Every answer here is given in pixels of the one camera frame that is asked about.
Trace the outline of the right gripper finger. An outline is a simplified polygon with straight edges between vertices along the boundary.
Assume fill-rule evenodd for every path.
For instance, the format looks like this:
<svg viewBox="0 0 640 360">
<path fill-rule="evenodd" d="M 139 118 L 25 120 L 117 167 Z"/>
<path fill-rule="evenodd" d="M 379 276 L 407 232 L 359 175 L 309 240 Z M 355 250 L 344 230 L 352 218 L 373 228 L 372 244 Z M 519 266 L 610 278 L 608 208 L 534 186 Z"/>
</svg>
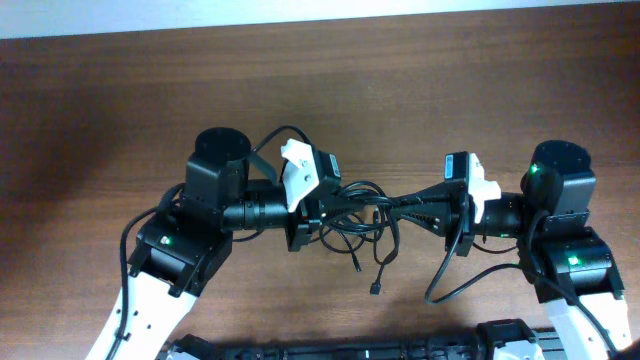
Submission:
<svg viewBox="0 0 640 360">
<path fill-rule="evenodd" d="M 391 216 L 409 221 L 440 237 L 445 237 L 450 230 L 450 207 L 447 204 L 400 206 L 391 210 Z"/>
<path fill-rule="evenodd" d="M 448 202 L 449 197 L 449 185 L 442 182 L 415 193 L 400 196 L 399 204 L 414 205 L 431 202 Z"/>
</svg>

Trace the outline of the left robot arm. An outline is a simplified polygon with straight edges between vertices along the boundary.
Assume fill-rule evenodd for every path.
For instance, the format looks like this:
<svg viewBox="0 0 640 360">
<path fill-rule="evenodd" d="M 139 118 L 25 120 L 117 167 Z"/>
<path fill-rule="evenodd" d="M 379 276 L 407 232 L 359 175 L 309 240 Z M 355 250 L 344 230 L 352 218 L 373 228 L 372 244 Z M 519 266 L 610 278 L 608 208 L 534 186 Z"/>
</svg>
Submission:
<svg viewBox="0 0 640 360">
<path fill-rule="evenodd" d="M 235 232 L 282 229 L 296 252 L 365 207 L 341 189 L 335 156 L 307 136 L 288 140 L 281 155 L 277 174 L 239 130 L 196 137 L 184 182 L 122 232 L 125 244 L 140 228 L 134 250 L 120 251 L 121 290 L 89 358 L 155 358 L 230 256 Z"/>
</svg>

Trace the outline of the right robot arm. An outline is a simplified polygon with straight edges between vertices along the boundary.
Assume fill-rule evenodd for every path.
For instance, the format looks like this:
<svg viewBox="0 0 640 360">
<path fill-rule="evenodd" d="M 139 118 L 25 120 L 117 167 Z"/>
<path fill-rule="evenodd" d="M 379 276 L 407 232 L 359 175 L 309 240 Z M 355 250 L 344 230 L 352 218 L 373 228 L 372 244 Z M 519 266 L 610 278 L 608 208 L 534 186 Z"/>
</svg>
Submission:
<svg viewBox="0 0 640 360">
<path fill-rule="evenodd" d="M 566 356 L 607 359 L 632 339 L 614 256 L 587 224 L 595 186 L 590 154 L 568 141 L 535 148 L 518 193 L 486 179 L 476 154 L 456 152 L 441 183 L 395 198 L 391 216 L 443 237 L 447 259 L 467 255 L 476 236 L 515 239 L 513 267 L 533 285 Z"/>
</svg>

